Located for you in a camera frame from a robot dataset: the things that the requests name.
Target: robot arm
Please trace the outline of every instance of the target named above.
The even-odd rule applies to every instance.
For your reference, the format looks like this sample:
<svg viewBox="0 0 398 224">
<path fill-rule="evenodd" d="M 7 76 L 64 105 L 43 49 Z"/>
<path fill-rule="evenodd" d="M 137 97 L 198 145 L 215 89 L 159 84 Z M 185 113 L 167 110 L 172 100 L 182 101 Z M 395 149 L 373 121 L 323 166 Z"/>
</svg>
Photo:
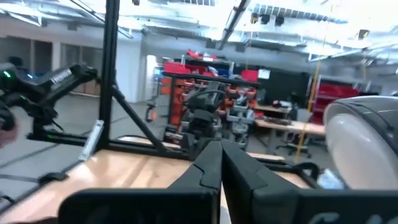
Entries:
<svg viewBox="0 0 398 224">
<path fill-rule="evenodd" d="M 0 90 L 3 108 L 19 106 L 40 125 L 53 123 L 55 103 L 70 91 L 97 78 L 97 70 L 84 65 L 59 68 L 36 79 L 18 73 L 10 63 L 0 64 Z"/>
</svg>

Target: person's hand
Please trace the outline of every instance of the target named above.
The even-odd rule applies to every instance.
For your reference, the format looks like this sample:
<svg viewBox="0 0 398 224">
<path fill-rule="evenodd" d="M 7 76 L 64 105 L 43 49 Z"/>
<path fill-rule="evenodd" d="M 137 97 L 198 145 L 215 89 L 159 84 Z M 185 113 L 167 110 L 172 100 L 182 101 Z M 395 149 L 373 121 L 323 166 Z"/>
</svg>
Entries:
<svg viewBox="0 0 398 224">
<path fill-rule="evenodd" d="M 15 122 L 14 128 L 9 131 L 0 130 L 0 148 L 16 141 L 18 137 L 18 130 L 18 122 Z"/>
</svg>

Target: cable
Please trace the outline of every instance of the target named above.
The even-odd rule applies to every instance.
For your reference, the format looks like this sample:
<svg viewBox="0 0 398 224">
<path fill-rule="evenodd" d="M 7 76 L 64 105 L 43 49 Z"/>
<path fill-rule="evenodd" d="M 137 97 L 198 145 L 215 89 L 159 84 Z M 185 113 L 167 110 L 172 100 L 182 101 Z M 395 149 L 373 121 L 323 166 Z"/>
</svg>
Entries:
<svg viewBox="0 0 398 224">
<path fill-rule="evenodd" d="M 335 5 L 332 4 L 331 7 L 330 7 L 330 16 L 329 16 L 329 18 L 328 18 L 328 20 L 327 20 L 327 24 L 326 24 L 326 34 L 325 34 L 325 36 L 324 36 L 324 38 L 323 38 L 322 51 L 323 51 L 323 49 L 325 49 L 326 37 L 328 36 L 328 30 L 329 30 L 329 26 L 330 26 L 330 17 L 331 17 L 331 15 L 332 15 L 332 13 L 333 13 L 334 6 L 335 6 Z M 319 61 L 317 62 L 317 68 L 316 68 L 316 70 L 315 70 L 315 75 L 314 75 L 314 78 L 313 78 L 313 80 L 312 80 L 311 94 L 310 94 L 310 98 L 309 98 L 308 106 L 307 106 L 307 111 L 308 111 L 308 112 L 311 112 L 311 110 L 312 110 L 313 99 L 314 99 L 314 97 L 315 97 L 315 90 L 316 90 L 316 87 L 317 87 L 318 77 L 319 77 L 319 73 L 320 73 L 320 67 L 321 67 L 321 60 L 319 60 Z M 307 128 L 307 124 L 308 124 L 308 123 L 309 123 L 308 121 L 304 123 L 303 130 L 302 130 L 302 132 L 301 132 L 301 134 L 300 134 L 300 139 L 299 139 L 299 141 L 298 141 L 297 151 L 296 151 L 296 155 L 295 155 L 295 159 L 294 159 L 294 162 L 295 162 L 295 163 L 298 163 L 298 162 L 299 162 L 301 149 L 302 149 L 303 144 L 304 144 L 304 136 L 305 136 L 305 132 L 306 132 L 305 130 L 306 130 L 306 128 Z"/>
</svg>

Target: workbench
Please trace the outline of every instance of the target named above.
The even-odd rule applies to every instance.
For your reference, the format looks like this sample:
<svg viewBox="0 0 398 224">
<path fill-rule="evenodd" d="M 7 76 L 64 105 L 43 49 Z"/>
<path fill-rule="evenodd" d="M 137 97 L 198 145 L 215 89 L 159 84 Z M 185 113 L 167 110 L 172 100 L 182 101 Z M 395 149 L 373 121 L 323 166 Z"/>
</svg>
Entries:
<svg viewBox="0 0 398 224">
<path fill-rule="evenodd" d="M 147 142 L 147 139 L 124 137 L 122 141 Z M 169 143 L 167 146 L 179 147 Z M 251 154 L 266 159 L 284 159 L 278 156 Z M 191 162 L 163 157 L 145 156 L 126 152 L 100 150 L 86 162 L 67 172 L 69 178 L 52 182 L 22 202 L 10 208 L 0 223 L 31 222 L 57 216 L 61 202 L 74 192 L 87 188 L 167 188 L 179 178 Z M 297 175 L 276 172 L 284 179 L 301 187 L 309 186 Z M 229 224 L 228 206 L 221 189 L 220 223 Z"/>
<path fill-rule="evenodd" d="M 307 125 L 305 125 L 304 122 L 291 121 L 290 125 L 281 125 L 264 121 L 262 119 L 255 120 L 255 124 L 260 128 L 269 128 L 271 130 L 267 143 L 264 143 L 262 139 L 258 138 L 258 140 L 266 147 L 266 154 L 273 154 L 277 147 L 277 131 L 287 131 L 290 133 L 300 134 L 304 130 L 305 126 L 305 133 L 307 134 L 316 136 L 326 135 L 325 126 L 321 124 L 307 123 Z"/>
<path fill-rule="evenodd" d="M 287 113 L 289 113 L 289 109 L 288 108 L 276 108 L 274 106 L 269 106 L 269 105 L 259 105 L 258 103 L 256 103 L 255 110 L 259 110 L 259 111 L 270 111 L 270 112 L 277 112 L 277 113 L 283 113 L 284 116 L 287 115 Z"/>
</svg>

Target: wooden tabletop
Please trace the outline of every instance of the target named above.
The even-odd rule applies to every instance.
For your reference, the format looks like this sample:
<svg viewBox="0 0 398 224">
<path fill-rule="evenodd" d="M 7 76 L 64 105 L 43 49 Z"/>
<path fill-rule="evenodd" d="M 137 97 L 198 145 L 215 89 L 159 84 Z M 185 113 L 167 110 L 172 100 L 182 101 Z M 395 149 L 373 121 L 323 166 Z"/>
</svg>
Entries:
<svg viewBox="0 0 398 224">
<path fill-rule="evenodd" d="M 272 112 L 278 112 L 278 113 L 288 113 L 289 110 L 287 108 L 276 108 L 274 106 L 269 106 L 269 105 L 259 105 L 256 103 L 255 110 L 260 110 L 260 111 L 272 111 Z"/>
<path fill-rule="evenodd" d="M 129 142 L 139 142 L 139 143 L 143 143 L 143 144 L 152 145 L 150 140 L 148 140 L 146 138 L 140 138 L 140 137 L 123 137 L 123 138 L 120 138 L 119 140 L 129 141 Z M 177 144 L 172 144 L 172 143 L 167 143 L 167 142 L 163 142 L 163 145 L 167 146 L 167 147 L 171 147 L 171 148 L 176 148 L 176 149 L 180 148 L 180 146 Z M 265 155 L 265 154 L 259 154 L 259 153 L 253 153 L 253 152 L 247 152 L 247 153 L 252 157 L 260 158 L 260 159 L 272 159 L 272 160 L 284 160 L 285 159 L 282 156 Z"/>
<path fill-rule="evenodd" d="M 122 140 L 142 141 L 140 138 L 129 137 Z M 283 159 L 283 157 L 260 154 L 250 155 L 266 159 Z M 0 217 L 0 223 L 31 222 L 54 217 L 65 198 L 87 188 L 167 188 L 188 169 L 190 164 L 189 161 L 177 159 L 101 150 L 86 162 L 70 170 L 67 180 L 52 182 L 11 208 Z M 276 172 L 276 174 L 301 188 L 309 188 L 294 174 L 285 172 Z M 228 211 L 224 194 L 221 196 L 221 207 L 224 211 Z M 223 215 L 221 218 L 224 218 L 222 224 L 230 223 L 229 216 Z"/>
<path fill-rule="evenodd" d="M 297 132 L 300 133 L 304 129 L 304 122 L 300 121 L 292 121 L 291 125 L 281 125 L 281 124 L 275 124 L 272 122 L 264 121 L 262 119 L 257 119 L 255 120 L 256 125 L 262 128 L 272 128 L 272 129 L 278 129 L 278 130 L 283 130 L 283 131 L 291 131 L 291 132 Z M 307 134 L 316 134 L 316 135 L 321 135 L 324 136 L 326 135 L 325 131 L 325 126 L 320 125 L 320 124 L 313 124 L 313 123 L 307 123 L 305 127 L 305 132 Z"/>
</svg>

